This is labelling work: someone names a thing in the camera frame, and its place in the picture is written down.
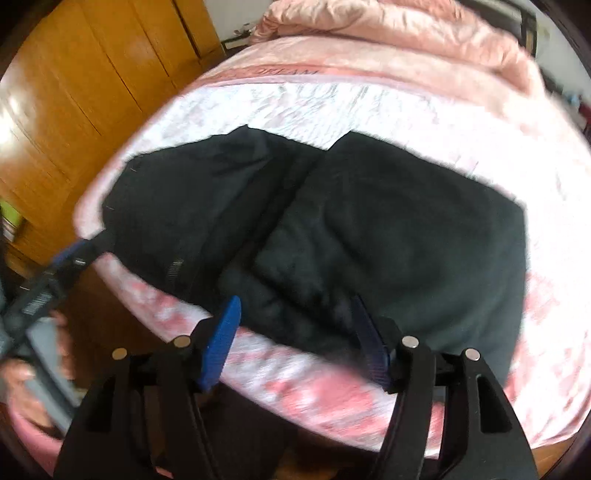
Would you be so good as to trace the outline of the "left hand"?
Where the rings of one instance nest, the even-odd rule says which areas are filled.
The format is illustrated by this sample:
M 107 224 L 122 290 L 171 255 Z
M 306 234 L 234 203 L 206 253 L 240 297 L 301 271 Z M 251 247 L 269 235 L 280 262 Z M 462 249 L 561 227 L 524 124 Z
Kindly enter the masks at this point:
M 56 351 L 58 365 L 63 378 L 73 381 L 75 378 L 72 338 L 68 332 L 66 317 L 59 311 L 53 310 L 50 319 L 55 327 Z M 36 379 L 36 372 L 32 365 L 22 359 L 7 360 L 1 366 L 1 379 L 6 390 L 6 399 L 14 404 L 17 411 L 25 420 L 56 438 L 62 437 L 64 431 L 58 427 L 48 414 L 42 401 L 30 389 Z

